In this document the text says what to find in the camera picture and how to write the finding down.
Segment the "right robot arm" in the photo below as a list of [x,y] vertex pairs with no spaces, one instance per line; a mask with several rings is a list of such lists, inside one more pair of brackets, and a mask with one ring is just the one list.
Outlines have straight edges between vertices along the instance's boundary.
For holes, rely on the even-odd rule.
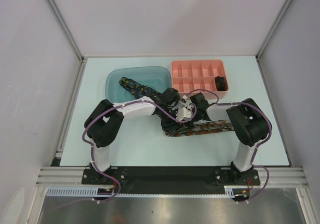
[[243,184],[254,169],[253,161],[259,146],[271,137],[271,122],[252,98],[210,104],[202,93],[198,93],[190,100],[197,107],[199,120],[230,122],[239,140],[236,156],[230,164],[230,176],[235,184]]

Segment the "orange floral tie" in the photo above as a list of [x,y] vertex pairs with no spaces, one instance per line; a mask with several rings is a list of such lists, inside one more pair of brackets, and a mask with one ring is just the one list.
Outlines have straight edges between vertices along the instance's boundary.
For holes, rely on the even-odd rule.
[[199,124],[194,124],[193,127],[186,124],[178,125],[172,130],[165,130],[168,137],[184,137],[194,135],[216,134],[222,132],[234,131],[234,128],[228,120],[216,120]]

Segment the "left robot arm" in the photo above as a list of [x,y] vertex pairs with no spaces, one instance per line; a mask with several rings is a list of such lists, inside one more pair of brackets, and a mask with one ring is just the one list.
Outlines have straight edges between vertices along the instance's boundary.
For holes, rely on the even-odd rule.
[[161,120],[164,132],[174,132],[180,123],[175,121],[177,111],[174,107],[180,100],[178,90],[167,88],[160,93],[152,88],[130,88],[135,100],[112,103],[107,99],[100,101],[84,123],[83,140],[89,137],[91,145],[91,165],[94,167],[93,178],[101,184],[110,179],[109,146],[115,140],[122,122],[140,116],[156,115]]

